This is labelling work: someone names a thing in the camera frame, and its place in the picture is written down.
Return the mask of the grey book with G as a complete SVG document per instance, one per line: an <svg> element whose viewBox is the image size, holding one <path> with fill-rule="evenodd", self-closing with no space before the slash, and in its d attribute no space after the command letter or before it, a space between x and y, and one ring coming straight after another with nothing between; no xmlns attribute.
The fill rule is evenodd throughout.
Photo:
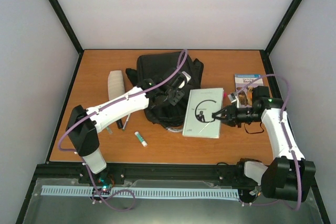
<svg viewBox="0 0 336 224"><path fill-rule="evenodd" d="M224 89L190 91L183 124L184 137L219 138L221 122L212 117L223 105Z"/></svg>

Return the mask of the black student backpack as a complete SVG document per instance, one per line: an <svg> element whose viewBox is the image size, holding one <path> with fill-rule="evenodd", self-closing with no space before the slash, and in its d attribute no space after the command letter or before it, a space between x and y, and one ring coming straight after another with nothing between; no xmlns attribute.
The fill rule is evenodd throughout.
<svg viewBox="0 0 336 224"><path fill-rule="evenodd" d="M177 66L179 52L169 52L156 55L142 55L137 59L137 69L127 68L125 73L133 86L150 79L156 85L170 76ZM191 76L187 85L182 88L183 97L175 105L169 102L152 108L144 109L145 117L153 124L159 124L165 129L180 127L184 123L190 91L201 87L204 64L198 59L187 57L180 71Z"/></svg>

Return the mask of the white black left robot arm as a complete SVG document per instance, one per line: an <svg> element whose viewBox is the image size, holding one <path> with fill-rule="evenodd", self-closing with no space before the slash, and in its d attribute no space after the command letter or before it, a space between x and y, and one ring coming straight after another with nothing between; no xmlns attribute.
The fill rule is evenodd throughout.
<svg viewBox="0 0 336 224"><path fill-rule="evenodd" d="M84 109L75 107L67 125L77 154L91 170L91 178L97 183L108 180L109 170L99 149L98 134L117 120L139 110L176 105L183 97L182 88L189 82L186 72L179 72L170 80L156 84L144 79L137 86L119 97L98 106Z"/></svg>

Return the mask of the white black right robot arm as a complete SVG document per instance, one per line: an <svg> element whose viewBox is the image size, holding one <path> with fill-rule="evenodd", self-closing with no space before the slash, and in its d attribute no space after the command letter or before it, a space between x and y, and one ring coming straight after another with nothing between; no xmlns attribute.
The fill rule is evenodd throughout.
<svg viewBox="0 0 336 224"><path fill-rule="evenodd" d="M214 112L212 118L231 127L260 123L270 140L274 160L270 165L252 159L242 159L243 176L254 180L266 198L304 202L312 185L316 167L307 161L291 132L284 102L272 98L266 86L252 89L252 105L238 107L238 99Z"/></svg>

